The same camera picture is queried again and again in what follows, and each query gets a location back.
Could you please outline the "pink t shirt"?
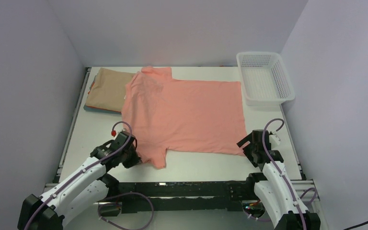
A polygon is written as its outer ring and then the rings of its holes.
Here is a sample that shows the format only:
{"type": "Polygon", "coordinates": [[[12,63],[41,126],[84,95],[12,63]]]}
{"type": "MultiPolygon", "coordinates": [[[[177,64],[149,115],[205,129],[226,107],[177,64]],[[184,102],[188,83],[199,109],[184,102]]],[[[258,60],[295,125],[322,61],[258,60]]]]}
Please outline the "pink t shirt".
{"type": "Polygon", "coordinates": [[[177,80],[170,67],[143,67],[126,84],[122,119],[143,162],[166,167],[168,150],[242,155],[246,136],[238,81],[177,80]]]}

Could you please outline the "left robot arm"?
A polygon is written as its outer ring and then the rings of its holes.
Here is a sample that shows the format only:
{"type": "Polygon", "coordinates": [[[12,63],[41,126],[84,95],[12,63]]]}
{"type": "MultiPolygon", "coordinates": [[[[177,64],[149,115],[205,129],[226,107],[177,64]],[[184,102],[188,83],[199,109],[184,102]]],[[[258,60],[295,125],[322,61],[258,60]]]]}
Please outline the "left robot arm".
{"type": "Polygon", "coordinates": [[[64,181],[43,194],[29,195],[22,204],[20,230],[62,230],[91,204],[113,201],[120,194],[119,181],[108,172],[122,164],[141,162],[136,137],[128,131],[112,132],[115,139],[95,147],[85,162],[64,181]]]}

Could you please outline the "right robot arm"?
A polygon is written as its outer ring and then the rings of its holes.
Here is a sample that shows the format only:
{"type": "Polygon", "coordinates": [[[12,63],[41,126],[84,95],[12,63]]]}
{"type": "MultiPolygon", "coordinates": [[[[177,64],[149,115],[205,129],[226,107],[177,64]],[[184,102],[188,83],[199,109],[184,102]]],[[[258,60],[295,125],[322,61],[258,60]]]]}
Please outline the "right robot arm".
{"type": "Polygon", "coordinates": [[[271,149],[271,135],[266,130],[254,130],[237,143],[260,170],[246,178],[246,195],[258,198],[276,230],[319,230],[320,217],[310,212],[297,194],[281,153],[271,149]]]}

